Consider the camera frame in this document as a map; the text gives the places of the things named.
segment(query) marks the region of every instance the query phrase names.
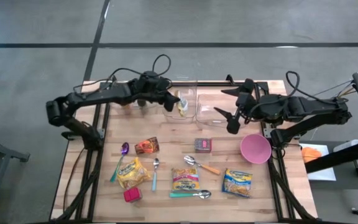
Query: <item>floor stripe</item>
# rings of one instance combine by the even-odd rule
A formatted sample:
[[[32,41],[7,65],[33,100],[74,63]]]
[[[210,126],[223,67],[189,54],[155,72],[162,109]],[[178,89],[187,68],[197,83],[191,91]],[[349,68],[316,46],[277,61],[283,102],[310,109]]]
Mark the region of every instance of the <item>floor stripe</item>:
[[[87,48],[93,47],[91,43],[56,43],[56,44],[0,44],[0,48]]]
[[[98,52],[98,43],[100,42],[100,38],[102,36],[102,31],[104,27],[104,23],[106,22],[107,13],[109,10],[110,0],[104,0],[102,11],[99,18],[98,28],[96,29],[96,34],[93,40],[93,46],[91,53],[89,55],[88,63],[86,64],[85,74],[84,74],[84,81],[87,81],[91,78],[92,75],[92,68],[94,64],[94,60],[96,58],[96,53]]]
[[[307,47],[358,47],[358,42],[353,43],[101,43],[99,48],[104,49],[181,49],[181,48],[307,48]]]

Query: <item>orange handle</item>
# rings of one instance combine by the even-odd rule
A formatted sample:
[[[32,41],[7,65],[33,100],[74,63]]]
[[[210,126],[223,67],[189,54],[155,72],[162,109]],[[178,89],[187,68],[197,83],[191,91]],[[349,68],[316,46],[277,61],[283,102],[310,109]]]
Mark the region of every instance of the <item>orange handle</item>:
[[[212,167],[209,167],[209,166],[206,166],[206,165],[202,165],[202,164],[200,164],[200,165],[201,165],[202,168],[207,169],[207,170],[209,170],[210,172],[212,172],[212,173],[214,173],[216,175],[221,174],[221,171],[219,171],[219,170],[217,170],[215,168],[212,168]]]

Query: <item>teal handle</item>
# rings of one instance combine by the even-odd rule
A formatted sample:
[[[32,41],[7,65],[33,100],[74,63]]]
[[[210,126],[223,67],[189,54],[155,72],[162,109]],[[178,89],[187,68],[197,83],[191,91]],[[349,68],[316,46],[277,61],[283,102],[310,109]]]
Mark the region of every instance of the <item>teal handle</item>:
[[[170,193],[169,197],[192,197],[193,193]]]
[[[114,171],[114,173],[113,173],[113,175],[112,175],[112,177],[111,177],[111,179],[110,179],[110,182],[112,182],[112,183],[113,183],[114,181],[116,181],[117,171],[118,171],[119,166],[121,165],[122,158],[124,158],[124,155],[122,155],[121,158],[120,158],[120,160],[118,161],[116,170]]]
[[[157,172],[154,171],[152,191],[155,191],[156,186],[157,186]]]

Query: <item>wooden tabletop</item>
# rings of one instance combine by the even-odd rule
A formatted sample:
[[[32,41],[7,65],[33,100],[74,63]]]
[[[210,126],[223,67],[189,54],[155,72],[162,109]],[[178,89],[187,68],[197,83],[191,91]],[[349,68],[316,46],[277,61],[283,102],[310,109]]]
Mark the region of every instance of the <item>wooden tabletop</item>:
[[[268,81],[271,93],[286,95],[284,82]],[[91,91],[98,85],[84,86],[83,91]],[[235,111],[236,97],[224,95],[222,87],[198,87],[197,94],[205,96],[202,104],[217,106],[231,112]],[[92,122],[94,106],[80,108],[76,118],[80,121]],[[202,118],[221,119],[216,114],[203,114]],[[237,135],[229,134],[225,128],[208,126],[197,122],[196,117],[189,122],[177,119],[168,122],[161,106],[150,107],[146,114],[140,110],[132,110],[130,114],[120,106],[111,104],[103,161],[99,177],[98,196],[94,210],[94,222],[274,222],[277,221],[273,202],[272,188],[267,164],[251,164],[245,161],[240,153],[241,139],[248,134],[261,133],[259,123],[250,123],[240,129]],[[134,145],[151,137],[157,137],[160,151],[155,154],[138,155],[143,166],[152,176],[153,160],[158,157],[160,166],[157,170],[157,191],[152,192],[151,179],[138,186],[143,198],[134,203],[126,203],[123,198],[124,189],[118,181],[109,180],[121,156],[123,142],[128,142],[130,151],[124,157],[122,166],[133,160],[137,155]],[[195,153],[195,138],[212,138],[213,149],[209,154]],[[62,175],[53,205],[51,218],[62,214],[63,195],[75,159],[83,148],[82,141],[72,141],[68,145]],[[71,181],[67,204],[74,199],[80,188],[85,163],[85,154],[78,163]],[[215,167],[221,175],[212,174],[199,169],[200,187],[210,190],[209,199],[170,198],[172,189],[172,168],[189,168],[183,157],[193,156],[202,164]],[[286,148],[284,157],[287,176],[291,191],[300,203],[313,216],[317,217],[316,209],[308,182],[305,165],[299,147]],[[250,198],[237,197],[221,192],[223,174],[226,168],[253,174]],[[90,190],[85,198],[84,214],[88,210]],[[284,214],[287,214],[285,200],[281,192],[280,198]]]

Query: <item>purple spoon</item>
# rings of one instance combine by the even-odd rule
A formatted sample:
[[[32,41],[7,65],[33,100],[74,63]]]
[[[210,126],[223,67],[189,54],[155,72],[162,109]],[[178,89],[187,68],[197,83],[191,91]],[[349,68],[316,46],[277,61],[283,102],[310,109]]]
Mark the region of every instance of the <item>purple spoon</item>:
[[[110,179],[110,182],[113,183],[116,180],[117,171],[118,171],[119,166],[121,165],[122,158],[124,158],[124,156],[126,154],[128,154],[128,152],[129,152],[129,144],[128,144],[128,142],[124,142],[124,144],[122,144],[122,146],[121,146],[121,158],[118,161],[116,170],[114,171],[114,174],[112,175],[112,177]]]

